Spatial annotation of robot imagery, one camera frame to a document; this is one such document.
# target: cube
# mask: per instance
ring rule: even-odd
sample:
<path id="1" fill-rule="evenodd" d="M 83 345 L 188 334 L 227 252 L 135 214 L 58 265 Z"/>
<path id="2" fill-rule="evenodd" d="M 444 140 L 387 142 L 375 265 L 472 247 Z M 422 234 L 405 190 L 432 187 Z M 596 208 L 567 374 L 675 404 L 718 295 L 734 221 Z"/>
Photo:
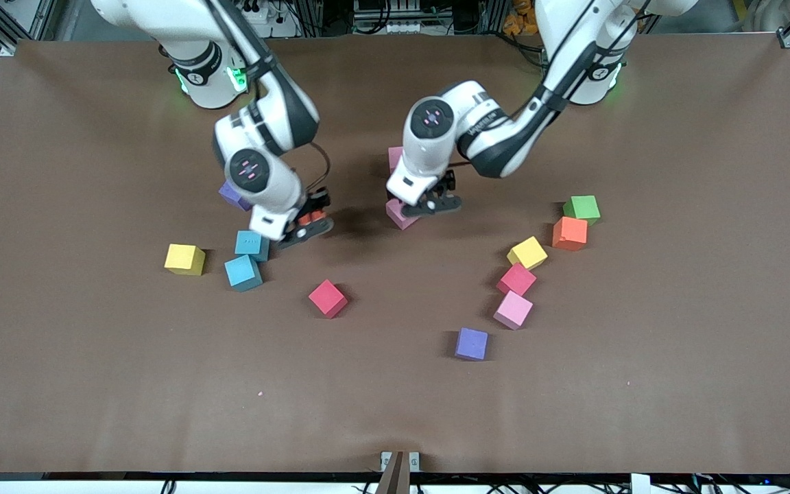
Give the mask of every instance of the cube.
<path id="1" fill-rule="evenodd" d="M 319 287 L 313 290 L 310 300 L 328 319 L 337 316 L 337 313 L 347 304 L 346 295 L 342 294 L 329 279 L 323 281 Z"/>
<path id="2" fill-rule="evenodd" d="M 219 194 L 221 194 L 222 199 L 231 206 L 239 207 L 239 209 L 244 211 L 248 211 L 252 208 L 252 204 L 248 202 L 246 198 L 239 195 L 238 191 L 233 190 L 233 187 L 231 187 L 228 182 L 224 182 L 222 187 L 219 188 Z"/>
<path id="3" fill-rule="evenodd" d="M 529 310 L 532 309 L 531 301 L 528 301 L 514 292 L 508 292 L 505 295 L 505 300 L 502 300 L 496 313 L 492 316 L 496 321 L 502 323 L 511 329 L 520 329 L 523 322 L 526 321 L 526 316 L 529 315 Z"/>
<path id="4" fill-rule="evenodd" d="M 534 269 L 545 259 L 548 259 L 548 253 L 542 249 L 542 244 L 539 244 L 535 237 L 527 238 L 515 245 L 507 254 L 507 260 L 511 261 L 512 265 L 521 263 L 526 269 Z"/>
<path id="5" fill-rule="evenodd" d="M 170 244 L 163 267 L 176 274 L 200 276 L 205 261 L 206 253 L 197 245 Z"/>
<path id="6" fill-rule="evenodd" d="M 599 206 L 592 195 L 573 195 L 562 205 L 562 213 L 570 218 L 586 220 L 587 226 L 599 221 Z"/>
<path id="7" fill-rule="evenodd" d="M 388 215 L 395 225 L 398 225 L 398 228 L 404 229 L 409 227 L 410 225 L 414 224 L 418 217 L 414 218 L 407 218 L 407 216 L 402 215 L 401 207 L 404 206 L 404 203 L 397 199 L 389 200 L 386 203 L 386 215 Z"/>
<path id="8" fill-rule="evenodd" d="M 503 294 L 514 292 L 520 296 L 526 294 L 529 287 L 536 282 L 536 275 L 529 272 L 521 263 L 515 263 L 511 269 L 507 270 L 505 276 L 499 279 L 496 288 Z"/>
<path id="9" fill-rule="evenodd" d="M 267 262 L 267 257 L 270 255 L 270 238 L 263 237 L 256 231 L 238 231 L 233 253 L 249 256 L 259 263 Z"/>
<path id="10" fill-rule="evenodd" d="M 555 249 L 581 250 L 587 244 L 588 227 L 586 220 L 562 216 L 554 225 L 554 240 L 551 245 Z"/>
<path id="11" fill-rule="evenodd" d="M 455 342 L 455 356 L 460 359 L 480 362 L 486 356 L 486 341 L 489 335 L 476 329 L 459 329 L 459 337 Z"/>
<path id="12" fill-rule="evenodd" d="M 238 292 L 260 287 L 264 282 L 258 263 L 249 256 L 239 256 L 225 263 L 225 272 L 228 273 L 228 283 Z"/>
<path id="13" fill-rule="evenodd" d="M 404 147 L 398 146 L 397 148 L 389 148 L 389 173 L 395 172 L 398 167 L 398 160 L 401 159 L 401 153 L 404 152 Z"/>

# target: table surface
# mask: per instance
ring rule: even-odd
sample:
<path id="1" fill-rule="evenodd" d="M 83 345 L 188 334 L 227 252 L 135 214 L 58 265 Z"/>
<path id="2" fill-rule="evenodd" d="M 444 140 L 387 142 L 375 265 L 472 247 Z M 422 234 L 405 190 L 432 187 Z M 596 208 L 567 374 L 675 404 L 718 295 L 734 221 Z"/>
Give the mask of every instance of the table surface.
<path id="1" fill-rule="evenodd" d="M 401 232 L 386 149 L 419 97 L 537 74 L 495 38 L 273 43 L 322 115 L 335 229 L 228 288 L 248 217 L 211 125 L 153 43 L 21 44 L 0 62 L 0 471 L 790 470 L 790 51 L 774 35 L 639 37 L 605 101 L 523 168 L 458 171 L 464 208 Z M 285 157 L 304 179 L 313 150 Z M 595 194 L 549 250 L 527 327 L 493 321 L 507 250 Z M 210 250 L 200 278 L 167 244 Z M 327 320 L 307 294 L 351 302 Z M 488 362 L 451 357 L 461 327 Z"/>

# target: gray floor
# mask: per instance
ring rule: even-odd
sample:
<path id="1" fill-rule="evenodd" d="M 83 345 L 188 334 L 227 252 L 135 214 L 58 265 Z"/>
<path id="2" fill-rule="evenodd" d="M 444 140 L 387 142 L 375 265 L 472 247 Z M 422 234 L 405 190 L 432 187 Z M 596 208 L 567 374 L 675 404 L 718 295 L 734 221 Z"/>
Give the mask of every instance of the gray floor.
<path id="1" fill-rule="evenodd" d="M 736 21 L 737 14 L 730 0 L 699 0 L 684 16 L 661 19 L 654 32 L 721 32 Z M 142 32 L 109 25 L 97 15 L 90 0 L 73 0 L 60 22 L 59 38 L 81 41 L 148 40 L 148 36 Z"/>

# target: purple cube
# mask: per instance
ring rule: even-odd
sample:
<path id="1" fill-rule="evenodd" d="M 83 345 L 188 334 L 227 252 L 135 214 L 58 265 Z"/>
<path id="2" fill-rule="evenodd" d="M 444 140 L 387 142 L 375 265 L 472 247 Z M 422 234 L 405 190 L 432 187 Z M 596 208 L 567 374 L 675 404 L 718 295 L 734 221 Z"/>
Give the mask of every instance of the purple cube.
<path id="1" fill-rule="evenodd" d="M 233 190 L 233 187 L 230 187 L 228 182 L 223 183 L 222 187 L 219 189 L 219 194 L 221 194 L 224 200 L 231 206 L 239 207 L 239 209 L 244 211 L 248 211 L 252 208 L 252 205 L 246 198 L 239 195 L 238 191 Z"/>
<path id="2" fill-rule="evenodd" d="M 476 329 L 459 329 L 459 340 L 455 342 L 455 356 L 465 360 L 480 362 L 486 356 L 486 338 L 483 331 Z"/>

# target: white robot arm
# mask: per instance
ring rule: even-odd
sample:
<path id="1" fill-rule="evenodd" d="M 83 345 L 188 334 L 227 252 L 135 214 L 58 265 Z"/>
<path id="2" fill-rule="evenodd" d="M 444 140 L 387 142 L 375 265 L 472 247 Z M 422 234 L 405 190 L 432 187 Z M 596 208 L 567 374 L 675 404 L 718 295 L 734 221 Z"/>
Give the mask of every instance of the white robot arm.
<path id="1" fill-rule="evenodd" d="M 216 122 L 213 137 L 226 181 L 254 205 L 250 229 L 284 248 L 333 227 L 321 213 L 330 204 L 326 190 L 308 193 L 279 159 L 313 141 L 319 113 L 231 0 L 91 3 L 110 23 L 154 37 L 198 106 L 226 106 L 243 91 L 233 84 L 233 67 L 245 67 L 247 78 L 267 89 L 264 97 L 255 91 L 247 106 Z"/>
<path id="2" fill-rule="evenodd" d="M 596 103 L 614 86 L 642 12 L 680 15 L 696 2 L 536 0 L 538 30 L 551 65 L 520 116 L 506 115 L 474 81 L 421 99 L 405 122 L 404 152 L 386 188 L 404 201 L 405 216 L 458 209 L 461 200 L 440 185 L 454 144 L 483 177 L 514 173 L 569 102 Z"/>

